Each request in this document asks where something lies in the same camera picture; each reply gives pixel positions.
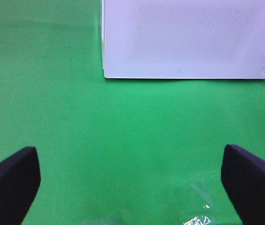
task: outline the white device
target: white device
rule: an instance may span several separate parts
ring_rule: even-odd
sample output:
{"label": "white device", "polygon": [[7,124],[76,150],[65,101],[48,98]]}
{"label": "white device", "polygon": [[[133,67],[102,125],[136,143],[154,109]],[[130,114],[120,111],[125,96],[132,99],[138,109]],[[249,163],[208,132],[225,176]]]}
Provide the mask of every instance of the white device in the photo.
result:
{"label": "white device", "polygon": [[265,79],[265,0],[102,0],[107,78]]}

